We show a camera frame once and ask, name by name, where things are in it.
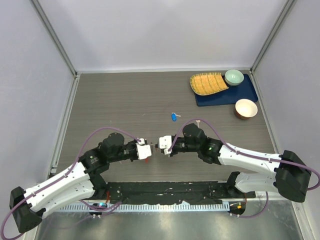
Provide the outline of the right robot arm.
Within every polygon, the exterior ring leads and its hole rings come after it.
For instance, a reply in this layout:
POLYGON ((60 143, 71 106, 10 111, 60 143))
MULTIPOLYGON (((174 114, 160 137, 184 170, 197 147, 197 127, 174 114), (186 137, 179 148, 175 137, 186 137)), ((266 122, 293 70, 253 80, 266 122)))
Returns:
POLYGON ((293 202, 305 201, 312 172, 294 152, 285 150, 282 154, 271 154, 239 148, 206 136, 194 123, 185 125, 182 134, 182 137, 160 137, 161 152, 171 157, 193 152, 205 163, 235 166, 252 172, 230 174, 225 186, 230 197, 248 192, 273 192, 293 202))

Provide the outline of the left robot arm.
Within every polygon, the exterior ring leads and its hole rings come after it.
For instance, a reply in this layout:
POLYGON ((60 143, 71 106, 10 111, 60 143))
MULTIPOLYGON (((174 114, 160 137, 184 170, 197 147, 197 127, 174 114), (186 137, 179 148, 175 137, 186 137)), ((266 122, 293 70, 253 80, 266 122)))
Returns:
POLYGON ((33 187, 14 188, 10 193, 8 215, 14 218, 22 235, 57 209, 74 201, 102 199, 106 195, 107 184, 101 173, 107 171, 111 163, 143 160, 151 154, 145 139, 134 137, 125 143, 123 134, 113 132, 97 147, 78 153, 74 162, 62 172, 33 187))

